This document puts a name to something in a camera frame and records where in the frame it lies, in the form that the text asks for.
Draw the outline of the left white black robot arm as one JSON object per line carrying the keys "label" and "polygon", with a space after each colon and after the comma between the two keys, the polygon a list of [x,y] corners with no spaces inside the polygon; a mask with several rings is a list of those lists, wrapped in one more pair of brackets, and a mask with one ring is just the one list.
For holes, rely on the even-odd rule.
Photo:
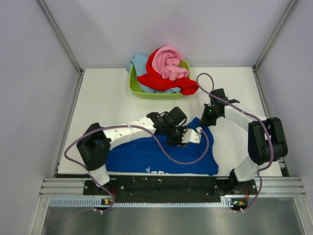
{"label": "left white black robot arm", "polygon": [[94,188],[100,194],[110,191],[110,177],[106,168],[109,152],[115,147],[154,134],[165,136],[171,145],[186,145],[191,138],[185,113],[175,107],[170,112],[151,112],[128,124],[101,130],[78,141],[76,147],[87,171],[96,180]]}

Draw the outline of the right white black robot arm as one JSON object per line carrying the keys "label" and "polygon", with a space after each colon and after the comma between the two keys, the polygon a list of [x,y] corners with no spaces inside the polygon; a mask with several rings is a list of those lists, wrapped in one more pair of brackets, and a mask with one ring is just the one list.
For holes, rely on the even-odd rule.
{"label": "right white black robot arm", "polygon": [[260,171],[287,155],[282,122],[277,117],[258,116],[238,100],[229,100],[224,89],[213,90],[209,97],[210,104],[204,105],[202,125],[215,126],[218,118],[226,118],[247,131],[248,156],[231,170],[227,184],[221,189],[223,193],[242,193]]}

